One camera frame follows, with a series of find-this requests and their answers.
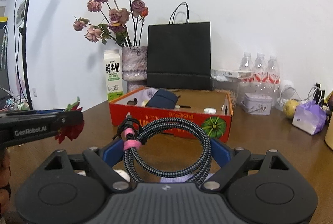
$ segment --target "wall outlet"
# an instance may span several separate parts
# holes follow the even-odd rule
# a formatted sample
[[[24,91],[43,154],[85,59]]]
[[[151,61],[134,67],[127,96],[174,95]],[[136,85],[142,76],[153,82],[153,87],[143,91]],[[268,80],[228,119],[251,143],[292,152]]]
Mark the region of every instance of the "wall outlet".
[[[32,94],[34,95],[34,97],[37,97],[37,91],[36,91],[36,88],[32,88]]]

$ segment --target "bag handle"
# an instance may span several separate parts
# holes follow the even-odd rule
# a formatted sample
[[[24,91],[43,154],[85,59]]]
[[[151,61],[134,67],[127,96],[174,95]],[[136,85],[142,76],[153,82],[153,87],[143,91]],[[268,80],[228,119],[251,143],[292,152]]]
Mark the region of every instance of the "bag handle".
[[[169,24],[174,24],[174,18],[175,18],[175,16],[176,16],[176,12],[177,12],[178,8],[179,8],[180,6],[182,6],[182,5],[185,5],[186,8],[187,8],[187,13],[186,13],[186,23],[189,23],[189,6],[188,6],[187,2],[182,2],[181,4],[179,4],[179,5],[177,6],[177,8],[176,8],[176,9],[173,11],[173,13],[171,14],[171,16],[170,16],[170,20],[169,20]]]

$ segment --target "green pumpkin picture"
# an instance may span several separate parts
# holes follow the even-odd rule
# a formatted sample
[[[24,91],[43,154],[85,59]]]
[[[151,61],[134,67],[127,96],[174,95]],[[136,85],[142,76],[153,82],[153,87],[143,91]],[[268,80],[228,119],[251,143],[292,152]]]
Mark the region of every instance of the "green pumpkin picture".
[[[206,132],[208,137],[220,138],[223,136],[226,126],[225,120],[220,117],[210,117],[203,122],[201,128]]]

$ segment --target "milk carton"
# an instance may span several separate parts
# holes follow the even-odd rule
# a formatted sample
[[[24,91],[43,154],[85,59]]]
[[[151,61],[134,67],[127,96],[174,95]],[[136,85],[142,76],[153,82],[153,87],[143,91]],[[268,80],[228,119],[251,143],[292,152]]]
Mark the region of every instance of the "milk carton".
[[[104,51],[104,64],[108,101],[112,101],[124,94],[119,50]]]

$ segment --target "purple tissue package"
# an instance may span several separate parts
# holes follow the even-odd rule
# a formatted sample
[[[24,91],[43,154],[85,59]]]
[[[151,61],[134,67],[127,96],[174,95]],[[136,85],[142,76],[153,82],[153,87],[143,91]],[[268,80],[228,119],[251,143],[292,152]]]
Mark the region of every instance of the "purple tissue package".
[[[320,132],[326,120],[326,112],[315,101],[300,104],[296,107],[292,124],[303,131],[314,135]]]

